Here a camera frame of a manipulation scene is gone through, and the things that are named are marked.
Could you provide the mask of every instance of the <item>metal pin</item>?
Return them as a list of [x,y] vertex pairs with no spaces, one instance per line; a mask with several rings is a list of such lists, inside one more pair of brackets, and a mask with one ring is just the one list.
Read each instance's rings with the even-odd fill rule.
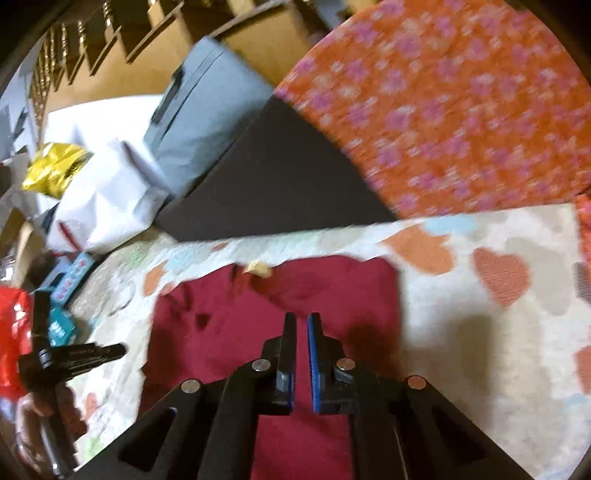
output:
[[199,380],[195,380],[195,379],[185,380],[181,384],[181,390],[183,390],[185,393],[195,393],[200,388],[201,388],[201,383],[199,383]]
[[271,362],[266,358],[259,358],[252,363],[252,369],[257,372],[266,372],[271,368]]
[[414,390],[422,390],[427,386],[427,380],[419,375],[413,375],[412,377],[408,377],[407,384]]
[[336,366],[342,371],[348,372],[349,370],[353,370],[355,368],[355,361],[347,357],[341,358],[338,362],[336,362]]

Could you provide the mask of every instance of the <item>small yellow object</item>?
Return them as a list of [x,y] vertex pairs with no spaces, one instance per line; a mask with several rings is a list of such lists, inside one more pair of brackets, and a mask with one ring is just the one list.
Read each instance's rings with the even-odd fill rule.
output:
[[47,143],[35,155],[21,188],[59,200],[91,156],[91,152],[79,145]]
[[273,269],[261,260],[250,262],[243,270],[243,273],[252,273],[261,278],[269,278],[273,275]]

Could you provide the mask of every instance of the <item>black tool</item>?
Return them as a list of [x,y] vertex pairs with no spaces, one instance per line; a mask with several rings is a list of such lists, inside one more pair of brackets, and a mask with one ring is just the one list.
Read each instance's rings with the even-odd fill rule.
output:
[[72,480],[247,480],[260,415],[289,415],[296,321],[261,357],[210,384],[186,380],[76,472]]
[[45,401],[54,414],[41,419],[41,438],[51,462],[53,473],[63,479],[69,477],[77,466],[74,445],[61,419],[56,387],[78,375],[89,372],[104,363],[125,355],[125,345],[119,343],[107,347],[72,345],[52,347],[48,339],[50,293],[34,294],[31,327],[32,351],[19,358],[18,368],[23,387]]
[[355,480],[531,480],[423,377],[378,377],[308,319],[314,411],[347,414]]

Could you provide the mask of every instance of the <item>teal box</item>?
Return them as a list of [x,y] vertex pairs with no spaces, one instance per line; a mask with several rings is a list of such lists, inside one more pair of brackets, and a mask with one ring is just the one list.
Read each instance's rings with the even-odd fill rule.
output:
[[77,329],[70,313],[54,306],[49,311],[49,343],[51,346],[72,345],[76,341]]

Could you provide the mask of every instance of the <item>gold foil bag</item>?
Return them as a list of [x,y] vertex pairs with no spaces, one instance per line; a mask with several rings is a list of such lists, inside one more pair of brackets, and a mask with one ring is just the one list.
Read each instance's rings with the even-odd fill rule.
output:
[[47,143],[35,155],[21,188],[59,200],[91,156],[91,152],[79,145]]

